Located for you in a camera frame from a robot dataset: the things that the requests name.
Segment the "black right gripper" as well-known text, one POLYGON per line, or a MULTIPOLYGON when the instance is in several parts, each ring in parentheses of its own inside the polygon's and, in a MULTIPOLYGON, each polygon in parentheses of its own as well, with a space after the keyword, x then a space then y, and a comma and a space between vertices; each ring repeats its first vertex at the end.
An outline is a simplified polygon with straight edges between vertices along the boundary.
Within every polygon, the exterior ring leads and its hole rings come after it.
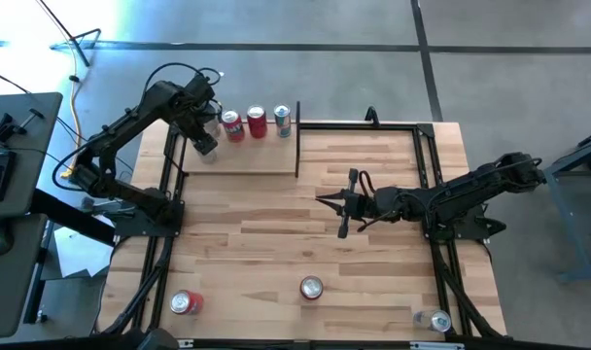
POLYGON ((356 168, 351 168, 348 172, 348 185, 346 189, 342 189, 336 193, 317 195, 317 200, 344 200, 343 206, 331 202, 329 207, 341 218, 338 229, 338 237, 346 238, 349 231, 349 221, 356 220, 362 222, 366 226, 365 210, 368 204, 368 199, 364 194, 355 192, 355 187, 359 180, 360 172, 356 168))

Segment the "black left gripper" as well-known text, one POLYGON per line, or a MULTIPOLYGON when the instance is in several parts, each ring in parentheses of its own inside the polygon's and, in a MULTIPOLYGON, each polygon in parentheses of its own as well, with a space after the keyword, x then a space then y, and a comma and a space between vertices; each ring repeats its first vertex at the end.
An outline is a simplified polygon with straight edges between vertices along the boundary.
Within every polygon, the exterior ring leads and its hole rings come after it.
POLYGON ((197 108, 190 107, 181 117, 181 133, 192 140, 198 152, 204 154, 212 152, 218 146, 216 138, 204 127, 211 119, 212 106, 209 104, 197 108))

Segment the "red Fanta can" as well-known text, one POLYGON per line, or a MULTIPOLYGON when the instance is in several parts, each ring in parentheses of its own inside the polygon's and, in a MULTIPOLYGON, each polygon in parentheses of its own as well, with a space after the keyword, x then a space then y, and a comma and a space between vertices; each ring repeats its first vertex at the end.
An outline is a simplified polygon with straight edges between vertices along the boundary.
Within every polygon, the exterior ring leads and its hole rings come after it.
POLYGON ((176 292, 169 303, 170 310, 178 315, 197 314, 203 306, 203 296, 189 290, 176 292))
POLYGON ((226 138, 230 142, 240 142, 244 140, 245 130, 243 122, 236 111, 227 110, 223 112, 221 121, 226 133, 226 138))

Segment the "red Coke Zero can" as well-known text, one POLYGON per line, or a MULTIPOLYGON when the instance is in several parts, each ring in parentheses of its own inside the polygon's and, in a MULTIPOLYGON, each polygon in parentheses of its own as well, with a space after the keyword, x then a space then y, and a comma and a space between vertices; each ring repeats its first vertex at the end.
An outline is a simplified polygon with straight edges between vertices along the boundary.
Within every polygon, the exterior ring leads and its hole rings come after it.
POLYGON ((307 300, 318 299, 324 291, 322 280, 314 275, 304 277, 299 284, 300 294, 307 300))
POLYGON ((266 112, 261 105, 252 105, 247 111, 247 122, 254 138, 261 139, 267 133, 266 112))

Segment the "blue silver Red Bull can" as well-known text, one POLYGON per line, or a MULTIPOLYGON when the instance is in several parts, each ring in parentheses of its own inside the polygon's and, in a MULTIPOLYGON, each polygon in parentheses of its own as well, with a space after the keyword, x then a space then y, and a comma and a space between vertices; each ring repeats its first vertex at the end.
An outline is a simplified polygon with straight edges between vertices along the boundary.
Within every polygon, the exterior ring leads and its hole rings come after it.
POLYGON ((429 331, 446 333, 452 328, 452 320, 444 310, 424 310, 413 315, 413 323, 429 331))
POLYGON ((291 135, 291 109, 289 106, 281 104, 274 107, 273 115, 277 127, 277 134, 282 138, 291 135))

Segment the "black floor stand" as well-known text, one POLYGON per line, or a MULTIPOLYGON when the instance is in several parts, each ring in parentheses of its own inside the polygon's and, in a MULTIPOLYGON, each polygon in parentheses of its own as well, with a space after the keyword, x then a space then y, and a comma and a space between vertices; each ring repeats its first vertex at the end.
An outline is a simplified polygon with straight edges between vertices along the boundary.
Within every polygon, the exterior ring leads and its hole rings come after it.
POLYGON ((86 68, 89 68, 91 62, 85 54, 85 50, 92 50, 95 48, 102 30, 100 28, 94 28, 80 34, 72 34, 44 0, 35 0, 35 2, 52 21, 53 25, 59 30, 64 45, 67 46, 70 52, 78 58, 86 68))

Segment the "white paper sheet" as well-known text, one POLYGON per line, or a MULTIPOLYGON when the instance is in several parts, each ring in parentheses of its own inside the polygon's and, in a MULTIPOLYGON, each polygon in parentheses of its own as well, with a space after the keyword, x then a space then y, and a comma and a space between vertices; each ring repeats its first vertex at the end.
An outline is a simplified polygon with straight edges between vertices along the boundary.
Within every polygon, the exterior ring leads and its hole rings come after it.
POLYGON ((90 277, 110 264, 114 248, 62 227, 53 232, 61 275, 86 271, 90 277))

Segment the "grey desk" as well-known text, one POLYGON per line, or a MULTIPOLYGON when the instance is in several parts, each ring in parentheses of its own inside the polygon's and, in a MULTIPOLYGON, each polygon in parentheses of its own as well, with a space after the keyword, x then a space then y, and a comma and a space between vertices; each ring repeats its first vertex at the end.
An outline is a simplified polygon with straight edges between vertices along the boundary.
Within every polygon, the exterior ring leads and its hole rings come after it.
POLYGON ((59 92, 0 95, 0 121, 8 113, 15 124, 20 124, 30 116, 30 109, 45 116, 29 123, 26 134, 15 134, 6 147, 0 146, 0 151, 17 154, 5 197, 0 201, 0 218, 20 216, 28 211, 61 102, 59 92))

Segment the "black desk clamp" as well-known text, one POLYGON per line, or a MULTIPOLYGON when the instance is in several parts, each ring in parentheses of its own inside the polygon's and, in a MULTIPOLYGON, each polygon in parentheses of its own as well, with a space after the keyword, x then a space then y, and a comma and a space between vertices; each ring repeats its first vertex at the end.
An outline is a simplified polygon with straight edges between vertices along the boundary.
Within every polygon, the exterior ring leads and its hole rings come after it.
POLYGON ((20 124, 14 123, 14 118, 5 113, 0 121, 0 146, 6 147, 7 141, 15 134, 23 135, 27 133, 26 127, 34 119, 43 120, 45 116, 35 109, 30 109, 30 116, 20 124))

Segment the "dark grey desk surface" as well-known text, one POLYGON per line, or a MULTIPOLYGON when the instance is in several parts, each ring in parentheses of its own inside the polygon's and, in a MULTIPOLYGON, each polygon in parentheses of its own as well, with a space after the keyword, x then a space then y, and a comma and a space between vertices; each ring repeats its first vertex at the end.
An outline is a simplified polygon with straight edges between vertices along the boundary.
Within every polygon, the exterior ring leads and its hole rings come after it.
POLYGON ((17 331, 46 222, 43 215, 29 215, 0 224, 14 237, 12 250, 0 256, 0 337, 17 331))

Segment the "black metal shelf frame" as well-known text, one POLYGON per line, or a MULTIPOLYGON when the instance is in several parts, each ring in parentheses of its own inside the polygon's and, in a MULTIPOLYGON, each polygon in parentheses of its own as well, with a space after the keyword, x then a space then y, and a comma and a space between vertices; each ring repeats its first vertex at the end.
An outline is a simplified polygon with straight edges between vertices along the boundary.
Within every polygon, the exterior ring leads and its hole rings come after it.
POLYGON ((277 134, 274 121, 267 123, 268 131, 261 139, 249 134, 247 121, 244 121, 246 136, 240 142, 230 142, 221 126, 215 163, 202 163, 194 146, 188 143, 181 151, 184 158, 177 160, 176 164, 192 175, 296 175, 300 146, 299 114, 297 103, 291 107, 292 132, 287 138, 277 134))

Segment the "black aluminium table frame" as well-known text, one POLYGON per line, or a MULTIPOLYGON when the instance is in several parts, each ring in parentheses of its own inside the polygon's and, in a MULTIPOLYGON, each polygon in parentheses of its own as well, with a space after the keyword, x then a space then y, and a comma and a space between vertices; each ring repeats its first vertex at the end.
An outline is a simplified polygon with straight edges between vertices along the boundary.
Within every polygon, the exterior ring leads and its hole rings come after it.
POLYGON ((413 323, 439 305, 430 244, 416 223, 379 223, 362 232, 315 197, 366 170, 375 187, 421 187, 468 171, 454 122, 307 122, 296 175, 171 177, 185 203, 163 281, 137 325, 178 338, 435 340, 413 323), (305 299, 301 280, 319 277, 323 294, 305 299), (197 314, 170 310, 172 296, 203 296, 197 314))

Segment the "blue-grey metal table frame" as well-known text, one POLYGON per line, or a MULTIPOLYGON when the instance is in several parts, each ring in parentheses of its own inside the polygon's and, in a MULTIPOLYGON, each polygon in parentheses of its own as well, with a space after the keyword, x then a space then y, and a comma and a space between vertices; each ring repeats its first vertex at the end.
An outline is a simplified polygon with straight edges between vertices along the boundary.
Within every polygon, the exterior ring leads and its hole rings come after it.
POLYGON ((547 191, 572 249, 572 265, 556 274, 561 283, 591 280, 591 134, 566 148, 539 152, 547 191))

